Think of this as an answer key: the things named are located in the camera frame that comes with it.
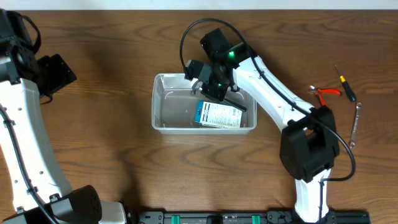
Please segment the white teal product card package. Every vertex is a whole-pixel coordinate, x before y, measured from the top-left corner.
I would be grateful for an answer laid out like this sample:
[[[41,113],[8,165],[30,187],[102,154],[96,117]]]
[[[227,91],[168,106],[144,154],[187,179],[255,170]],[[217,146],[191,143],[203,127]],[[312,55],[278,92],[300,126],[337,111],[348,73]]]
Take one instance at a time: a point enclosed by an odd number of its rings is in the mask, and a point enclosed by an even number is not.
[[[195,122],[214,128],[240,128],[242,111],[228,105],[199,101]]]

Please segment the clear plastic container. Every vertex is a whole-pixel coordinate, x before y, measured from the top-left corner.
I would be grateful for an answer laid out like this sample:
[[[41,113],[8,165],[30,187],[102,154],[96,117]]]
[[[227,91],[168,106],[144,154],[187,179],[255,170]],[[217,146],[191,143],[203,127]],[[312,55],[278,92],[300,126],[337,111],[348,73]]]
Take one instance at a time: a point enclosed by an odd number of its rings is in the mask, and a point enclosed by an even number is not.
[[[162,134],[247,134],[257,126],[257,102],[244,90],[228,91],[226,98],[246,107],[239,128],[202,126],[198,104],[208,101],[199,91],[192,93],[194,81],[182,73],[160,73],[155,76],[152,92],[152,127]]]

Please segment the red handled cutting pliers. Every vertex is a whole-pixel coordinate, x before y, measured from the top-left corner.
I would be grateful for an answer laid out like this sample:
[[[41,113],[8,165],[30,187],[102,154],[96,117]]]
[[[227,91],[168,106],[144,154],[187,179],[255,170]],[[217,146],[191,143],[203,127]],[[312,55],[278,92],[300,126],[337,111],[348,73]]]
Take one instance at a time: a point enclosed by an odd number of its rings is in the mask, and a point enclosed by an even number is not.
[[[310,85],[309,90],[316,96],[318,102],[320,103],[321,106],[325,106],[325,100],[323,99],[323,95],[336,95],[336,96],[341,96],[342,92],[335,88],[318,88],[313,85]]]

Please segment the black yellow screwdriver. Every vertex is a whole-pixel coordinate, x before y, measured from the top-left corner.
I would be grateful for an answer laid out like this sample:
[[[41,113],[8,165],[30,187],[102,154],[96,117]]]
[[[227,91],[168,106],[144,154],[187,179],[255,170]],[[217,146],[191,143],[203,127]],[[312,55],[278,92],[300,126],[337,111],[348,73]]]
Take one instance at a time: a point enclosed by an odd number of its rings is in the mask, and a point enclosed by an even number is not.
[[[337,65],[334,65],[335,70],[337,72],[337,74],[339,75],[340,81],[341,81],[341,85],[343,87],[343,89],[345,90],[346,96],[348,97],[348,99],[350,100],[350,102],[356,102],[357,101],[357,97],[353,91],[353,89],[351,88],[351,86],[349,85],[348,81],[345,79],[345,77],[341,74],[339,68]]]

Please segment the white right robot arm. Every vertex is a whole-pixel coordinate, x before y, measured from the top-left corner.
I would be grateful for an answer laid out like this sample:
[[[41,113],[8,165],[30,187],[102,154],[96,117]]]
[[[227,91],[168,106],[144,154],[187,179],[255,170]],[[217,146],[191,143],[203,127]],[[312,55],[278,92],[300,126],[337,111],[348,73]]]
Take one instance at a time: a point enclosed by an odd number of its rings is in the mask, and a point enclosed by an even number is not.
[[[242,89],[260,104],[281,131],[279,156],[295,179],[296,214],[305,223],[321,223],[329,212],[326,182],[340,153],[332,110],[297,97],[246,40],[233,46],[216,29],[200,44],[210,62],[182,62],[186,79],[197,79],[201,92],[213,101],[224,101],[228,90]]]

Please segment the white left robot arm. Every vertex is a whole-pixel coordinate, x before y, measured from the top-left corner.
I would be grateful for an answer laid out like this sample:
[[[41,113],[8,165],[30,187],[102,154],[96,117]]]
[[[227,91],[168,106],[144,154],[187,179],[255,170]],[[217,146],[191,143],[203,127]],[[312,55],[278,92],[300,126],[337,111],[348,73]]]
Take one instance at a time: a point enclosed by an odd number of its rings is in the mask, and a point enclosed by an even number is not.
[[[41,113],[41,98],[76,80],[60,55],[36,58],[31,19],[1,11],[1,150],[15,214],[6,223],[126,223],[123,204],[101,200],[91,185],[73,189],[61,170]]]

